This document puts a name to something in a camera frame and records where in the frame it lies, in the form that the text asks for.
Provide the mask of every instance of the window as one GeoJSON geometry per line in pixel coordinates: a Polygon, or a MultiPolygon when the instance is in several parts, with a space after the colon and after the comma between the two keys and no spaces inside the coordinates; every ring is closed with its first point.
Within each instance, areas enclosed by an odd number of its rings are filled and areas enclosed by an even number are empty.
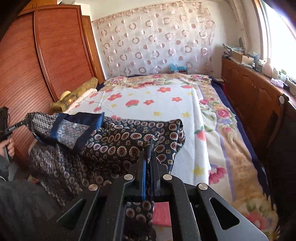
{"type": "Polygon", "coordinates": [[[270,52],[267,56],[271,58],[271,65],[277,70],[285,70],[289,76],[296,78],[296,38],[291,29],[283,19],[269,7],[264,1],[262,6],[267,17],[267,30],[270,52]]]}

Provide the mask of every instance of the hand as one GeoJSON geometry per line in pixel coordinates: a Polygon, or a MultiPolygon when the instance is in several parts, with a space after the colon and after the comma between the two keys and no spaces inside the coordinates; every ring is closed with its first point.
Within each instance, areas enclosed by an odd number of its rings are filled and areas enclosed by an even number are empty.
{"type": "Polygon", "coordinates": [[[5,141],[2,141],[2,142],[0,143],[0,155],[3,156],[3,157],[5,157],[5,150],[4,150],[4,148],[5,148],[7,145],[8,145],[8,147],[7,147],[7,149],[8,149],[8,154],[9,154],[11,157],[13,157],[13,156],[15,155],[15,144],[14,144],[12,138],[10,138],[10,139],[8,139],[8,140],[5,140],[5,141]]]}

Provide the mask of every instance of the triangular cutout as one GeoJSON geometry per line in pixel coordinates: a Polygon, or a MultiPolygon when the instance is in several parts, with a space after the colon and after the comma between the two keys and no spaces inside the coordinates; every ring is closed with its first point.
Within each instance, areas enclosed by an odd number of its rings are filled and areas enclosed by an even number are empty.
{"type": "Polygon", "coordinates": [[[223,230],[227,230],[239,224],[239,219],[234,216],[225,206],[223,206],[223,204],[221,204],[216,198],[211,198],[210,202],[223,230]]]}
{"type": "Polygon", "coordinates": [[[73,230],[76,226],[76,223],[82,213],[86,199],[80,199],[75,203],[63,216],[57,220],[57,224],[66,228],[73,230]]]}

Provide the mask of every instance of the gold patterned cushion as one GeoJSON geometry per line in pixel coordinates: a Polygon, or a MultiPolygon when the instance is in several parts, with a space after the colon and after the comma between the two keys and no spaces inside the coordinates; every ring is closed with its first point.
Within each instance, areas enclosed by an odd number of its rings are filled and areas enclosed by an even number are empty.
{"type": "Polygon", "coordinates": [[[91,88],[96,88],[98,85],[98,79],[92,77],[89,81],[83,83],[76,90],[70,92],[66,91],[61,95],[60,100],[54,103],[50,103],[49,106],[53,112],[64,112],[68,107],[82,96],[86,91],[91,88]]]}

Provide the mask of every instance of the floral bed sheet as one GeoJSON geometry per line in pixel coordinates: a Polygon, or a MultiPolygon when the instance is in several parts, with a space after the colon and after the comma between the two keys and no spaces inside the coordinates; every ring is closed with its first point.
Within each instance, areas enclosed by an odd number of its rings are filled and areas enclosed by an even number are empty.
{"type": "Polygon", "coordinates": [[[181,119],[186,141],[175,157],[172,175],[192,185],[209,183],[270,240],[276,237],[276,207],[258,181],[234,113],[221,102],[208,76],[115,77],[104,85],[75,104],[69,114],[105,112],[112,118],[181,119]]]}

